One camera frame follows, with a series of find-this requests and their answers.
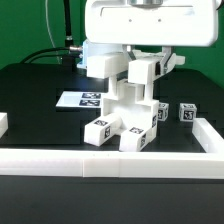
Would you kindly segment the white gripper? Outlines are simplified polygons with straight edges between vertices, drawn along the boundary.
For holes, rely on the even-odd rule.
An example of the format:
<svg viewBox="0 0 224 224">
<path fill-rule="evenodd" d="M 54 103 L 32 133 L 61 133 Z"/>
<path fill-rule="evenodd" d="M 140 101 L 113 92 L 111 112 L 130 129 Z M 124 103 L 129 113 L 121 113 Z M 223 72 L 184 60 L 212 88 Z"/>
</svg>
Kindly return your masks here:
<svg viewBox="0 0 224 224">
<path fill-rule="evenodd" d="M 95 43 L 126 44 L 129 62 L 141 54 L 132 45 L 163 46 L 155 74 L 169 72 L 171 46 L 209 46 L 218 37 L 217 0 L 162 0 L 146 6 L 129 0 L 87 0 L 86 37 Z"/>
</svg>

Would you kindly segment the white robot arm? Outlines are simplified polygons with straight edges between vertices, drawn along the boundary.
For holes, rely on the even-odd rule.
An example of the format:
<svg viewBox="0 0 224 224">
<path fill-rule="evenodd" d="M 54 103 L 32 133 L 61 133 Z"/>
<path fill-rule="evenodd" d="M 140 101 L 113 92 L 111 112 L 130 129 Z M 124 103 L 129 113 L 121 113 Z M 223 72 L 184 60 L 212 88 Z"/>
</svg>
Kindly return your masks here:
<svg viewBox="0 0 224 224">
<path fill-rule="evenodd" d="M 87 0 L 83 56 L 124 52 L 134 46 L 160 46 L 159 74 L 168 71 L 173 49 L 207 47 L 218 38 L 223 0 Z"/>
</svg>

